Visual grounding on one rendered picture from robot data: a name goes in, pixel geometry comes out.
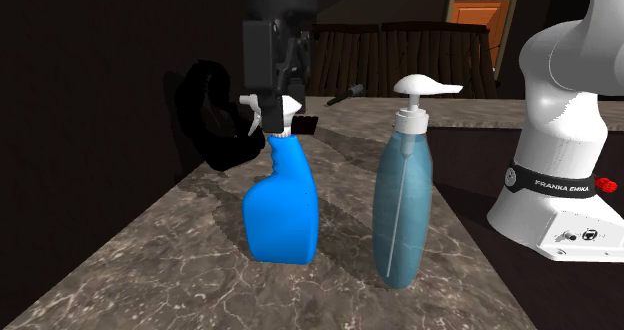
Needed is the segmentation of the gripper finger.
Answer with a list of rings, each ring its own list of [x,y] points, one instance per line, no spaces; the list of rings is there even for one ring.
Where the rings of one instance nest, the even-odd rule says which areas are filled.
[[[302,107],[298,114],[306,112],[306,86],[311,77],[310,32],[302,21],[274,21],[275,81],[276,95],[289,95]]]
[[[275,86],[273,27],[274,24],[267,20],[243,22],[244,85],[257,95],[263,129],[282,132],[282,101]]]

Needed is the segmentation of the black pen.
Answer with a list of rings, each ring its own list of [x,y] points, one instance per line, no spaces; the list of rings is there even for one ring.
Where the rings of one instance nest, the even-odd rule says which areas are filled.
[[[332,106],[348,98],[358,97],[364,94],[365,94],[364,86],[362,84],[356,84],[356,85],[349,87],[344,93],[337,95],[333,97],[332,99],[330,99],[326,103],[326,106]]]

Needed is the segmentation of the black rounded object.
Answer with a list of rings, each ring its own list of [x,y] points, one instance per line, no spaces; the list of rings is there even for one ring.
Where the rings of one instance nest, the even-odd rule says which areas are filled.
[[[250,132],[229,98],[230,75],[220,63],[194,63],[176,90],[174,101],[183,133],[214,170],[226,171],[255,159],[265,147],[261,130]]]

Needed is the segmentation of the dark wooden slatted fence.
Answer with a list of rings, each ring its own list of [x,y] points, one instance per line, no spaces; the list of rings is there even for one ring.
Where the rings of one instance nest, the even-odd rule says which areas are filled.
[[[317,24],[308,96],[334,96],[361,84],[369,97],[396,97],[409,74],[464,87],[455,96],[493,99],[489,30],[484,25],[412,21]]]

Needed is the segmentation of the blue spray bottle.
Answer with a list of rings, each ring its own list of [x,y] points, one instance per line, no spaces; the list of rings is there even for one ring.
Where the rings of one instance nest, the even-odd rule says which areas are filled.
[[[282,97],[284,130],[268,137],[272,174],[244,195],[242,216],[253,258],[260,262],[307,264],[318,241],[318,196],[298,138],[291,133],[302,104]]]

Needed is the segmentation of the teal pump soap bottle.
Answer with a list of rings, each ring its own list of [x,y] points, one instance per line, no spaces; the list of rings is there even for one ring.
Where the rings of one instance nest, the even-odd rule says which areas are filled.
[[[426,132],[429,115],[419,106],[423,95],[456,94],[460,85],[442,84],[411,74],[394,85],[409,97],[395,114],[394,132],[379,161],[373,204],[373,256],[384,283],[408,287],[418,271],[432,201],[432,160]]]

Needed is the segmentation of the orange door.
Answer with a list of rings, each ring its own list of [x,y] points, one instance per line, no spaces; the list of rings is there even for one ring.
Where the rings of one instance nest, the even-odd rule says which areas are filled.
[[[517,0],[448,0],[446,21],[489,30],[494,78],[498,79]]]

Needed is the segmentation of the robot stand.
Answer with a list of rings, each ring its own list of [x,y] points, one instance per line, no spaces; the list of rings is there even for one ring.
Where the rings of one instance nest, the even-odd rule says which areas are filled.
[[[624,264],[551,261],[487,222],[519,135],[517,129],[431,129],[436,188],[537,330],[624,330]]]

